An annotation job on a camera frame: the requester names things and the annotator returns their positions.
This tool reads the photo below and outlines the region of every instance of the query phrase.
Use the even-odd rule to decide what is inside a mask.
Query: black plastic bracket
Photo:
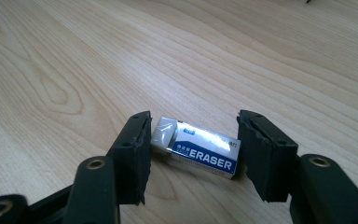
[[[358,223],[358,188],[329,158],[302,156],[291,195],[290,214],[296,224]]]
[[[30,206],[22,195],[0,196],[0,223],[119,223],[120,204],[145,203],[150,140],[150,112],[131,116],[106,157],[78,166],[74,185]]]
[[[240,158],[258,195],[269,203],[286,202],[298,144],[255,112],[241,110],[237,121]]]

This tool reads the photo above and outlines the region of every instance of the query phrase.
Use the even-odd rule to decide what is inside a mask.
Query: white eraser
[[[237,168],[241,141],[202,128],[161,117],[151,145],[172,158],[231,178]]]

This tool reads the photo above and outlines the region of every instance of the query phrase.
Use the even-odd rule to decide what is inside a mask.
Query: wood grain
[[[240,109],[358,186],[358,0],[0,1],[0,195],[70,185],[137,112],[236,136]],[[122,222],[291,222],[238,172],[156,157]]]

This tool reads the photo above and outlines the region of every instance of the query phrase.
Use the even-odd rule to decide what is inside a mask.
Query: eraser
[[[241,141],[177,119],[161,117],[151,145],[174,160],[231,178],[237,168]]]

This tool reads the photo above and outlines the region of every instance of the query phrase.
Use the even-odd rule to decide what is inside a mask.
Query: table surface
[[[358,0],[0,1],[0,195],[70,185],[138,112],[236,137],[241,109],[358,186]],[[122,223],[291,222],[238,172],[154,157]]]

